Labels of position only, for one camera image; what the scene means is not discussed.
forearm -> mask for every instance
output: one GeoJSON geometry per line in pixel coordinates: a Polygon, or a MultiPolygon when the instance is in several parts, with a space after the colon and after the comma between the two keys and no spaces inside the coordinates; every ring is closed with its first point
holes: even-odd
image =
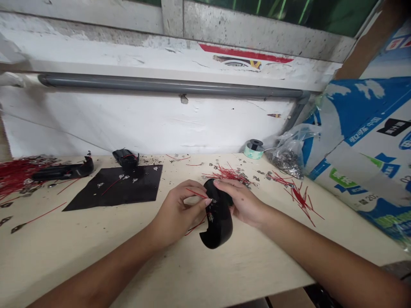
{"type": "Polygon", "coordinates": [[[376,265],[268,207],[260,230],[344,307],[409,307],[410,290],[376,265]]]}
{"type": "Polygon", "coordinates": [[[149,225],[29,307],[109,307],[146,261],[162,249],[152,235],[149,225]]]}

hand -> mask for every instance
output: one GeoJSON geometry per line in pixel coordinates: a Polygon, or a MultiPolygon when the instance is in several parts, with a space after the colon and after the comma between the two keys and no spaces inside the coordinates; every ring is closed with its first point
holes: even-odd
{"type": "Polygon", "coordinates": [[[182,238],[198,215],[211,203],[211,199],[207,198],[193,206],[184,204],[185,199],[195,196],[187,188],[207,196],[204,186],[193,180],[184,181],[169,191],[160,210],[148,226],[161,247],[167,247],[182,238]]]}
{"type": "Polygon", "coordinates": [[[269,206],[260,201],[245,185],[236,180],[214,180],[214,185],[228,193],[234,201],[232,215],[250,226],[261,227],[269,206]]]}

black sheet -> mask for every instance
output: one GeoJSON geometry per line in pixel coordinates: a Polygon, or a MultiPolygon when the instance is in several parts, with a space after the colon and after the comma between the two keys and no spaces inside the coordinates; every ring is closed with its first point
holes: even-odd
{"type": "Polygon", "coordinates": [[[122,168],[101,169],[63,211],[155,201],[162,170],[163,165],[139,166],[128,174],[122,168]],[[102,196],[104,191],[119,179],[119,175],[130,177],[122,178],[102,196]]]}

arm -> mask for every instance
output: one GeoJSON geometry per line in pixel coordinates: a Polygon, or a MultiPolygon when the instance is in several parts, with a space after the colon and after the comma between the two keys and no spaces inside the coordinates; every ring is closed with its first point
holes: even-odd
{"type": "Polygon", "coordinates": [[[411,291],[394,276],[262,203],[239,182],[214,183],[233,198],[232,214],[273,240],[344,307],[411,306],[411,291]]]}
{"type": "Polygon", "coordinates": [[[184,199],[204,194],[198,182],[187,180],[167,195],[154,220],[107,256],[40,297],[30,308],[109,307],[140,268],[155,253],[178,241],[210,204],[203,199],[188,207],[184,199]]]}

workbench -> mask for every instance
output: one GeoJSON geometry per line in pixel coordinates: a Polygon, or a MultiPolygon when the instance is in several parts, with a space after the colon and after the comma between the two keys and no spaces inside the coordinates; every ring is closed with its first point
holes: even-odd
{"type": "MultiPolygon", "coordinates": [[[[187,157],[180,154],[178,158],[187,157]]],[[[77,162],[81,157],[62,158],[66,160],[77,162]]],[[[110,156],[93,160],[95,171],[91,176],[100,168],[119,167],[110,156]]],[[[140,157],[140,165],[153,162],[163,165],[156,201],[68,212],[62,212],[63,206],[10,234],[13,227],[63,202],[68,204],[92,179],[86,177],[59,195],[57,192],[66,184],[53,188],[44,185],[31,197],[18,198],[12,206],[0,208],[0,219],[13,216],[0,227],[0,306],[24,307],[96,262],[144,228],[170,189],[187,179],[205,183],[202,173],[217,173],[217,164],[228,168],[229,163],[234,169],[243,169],[252,182],[259,184],[251,188],[263,202],[378,266],[410,260],[393,240],[331,193],[305,179],[303,189],[308,186],[314,210],[324,218],[311,212],[314,227],[284,186],[261,174],[276,170],[265,157],[251,160],[243,154],[208,154],[174,162],[166,155],[140,157]]],[[[314,283],[276,244],[236,218],[231,238],[215,250],[206,248],[200,240],[199,233],[206,229],[207,223],[200,225],[152,258],[112,307],[218,308],[314,283]]]]}

